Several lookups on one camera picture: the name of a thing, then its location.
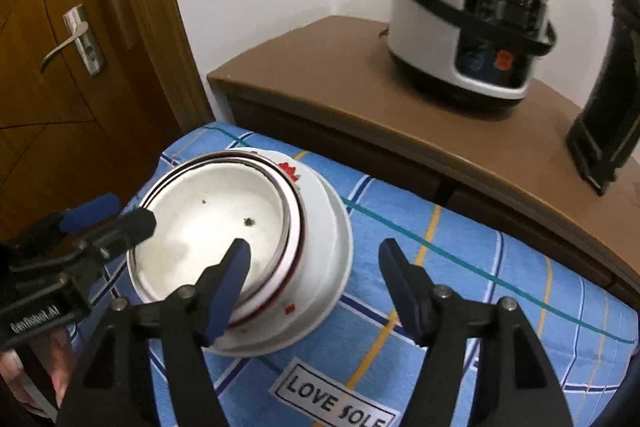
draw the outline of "red button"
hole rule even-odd
[[[495,55],[494,60],[494,68],[500,71],[509,71],[513,66],[513,54],[506,51],[500,50]]]

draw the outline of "rice cooker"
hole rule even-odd
[[[421,90],[474,107],[517,104],[556,44],[548,0],[392,0],[388,48]]]

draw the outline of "white bowl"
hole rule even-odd
[[[252,262],[230,324],[268,306],[297,264],[302,202],[287,175],[249,153],[218,152],[168,172],[143,197],[156,233],[129,251],[129,274],[144,302],[164,299],[219,263],[234,238],[247,240]]]
[[[275,151],[263,151],[260,153],[268,154],[270,158],[276,161],[278,160],[276,155],[281,154]],[[322,258],[324,261],[322,269],[315,272],[316,284],[306,288],[305,293],[294,297],[296,302],[301,305],[300,314],[289,315],[289,317],[294,317],[290,321],[287,321],[283,315],[274,318],[274,321],[280,326],[278,333],[265,338],[263,331],[270,326],[265,324],[263,315],[257,315],[244,325],[242,336],[234,333],[238,328],[230,328],[212,346],[207,348],[209,351],[228,357],[258,357],[284,349],[315,330],[334,309],[340,295],[342,295],[351,273],[351,264],[353,262],[353,235],[349,217],[340,201],[340,196],[322,176],[303,164],[297,165],[297,169],[298,172],[316,176],[324,188],[328,196],[331,213],[337,223],[337,241],[334,247],[330,250],[328,249],[326,255]],[[306,191],[303,189],[302,193],[306,204]],[[309,215],[308,222],[309,227],[314,226],[311,215]],[[302,306],[305,299],[308,305]]]
[[[338,241],[337,223],[326,190],[315,172],[276,151],[255,150],[289,169],[296,169],[296,185],[300,188],[307,224],[304,248],[295,271],[268,307],[242,325],[226,330],[212,350],[223,354],[246,344],[266,341],[288,328],[311,306],[318,293],[319,282]]]

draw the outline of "black strap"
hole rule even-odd
[[[515,54],[542,57],[556,45],[556,32],[551,23],[546,25],[546,42],[531,39],[520,32],[497,26],[475,15],[458,10],[441,0],[414,0],[445,22],[481,39],[495,42],[498,47]]]

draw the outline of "door handle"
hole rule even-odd
[[[84,62],[84,66],[91,76],[98,73],[104,66],[104,56],[98,42],[95,40],[94,33],[89,27],[86,20],[84,7],[79,4],[66,12],[62,18],[65,21],[66,28],[71,33],[70,37],[56,46],[50,51],[40,65],[40,73],[42,73],[53,58],[66,48],[72,42],[76,43],[80,58]]]
[[[66,41],[62,42],[62,44],[60,44],[59,46],[56,46],[49,53],[47,53],[47,56],[44,57],[40,65],[40,73],[42,73],[45,70],[45,68],[49,66],[49,63],[53,60],[53,57],[59,54],[64,48],[66,48],[73,41],[75,41],[76,39],[79,39],[81,36],[87,33],[88,29],[89,29],[89,23],[87,21],[79,23],[79,25],[76,26],[76,31],[73,32]]]

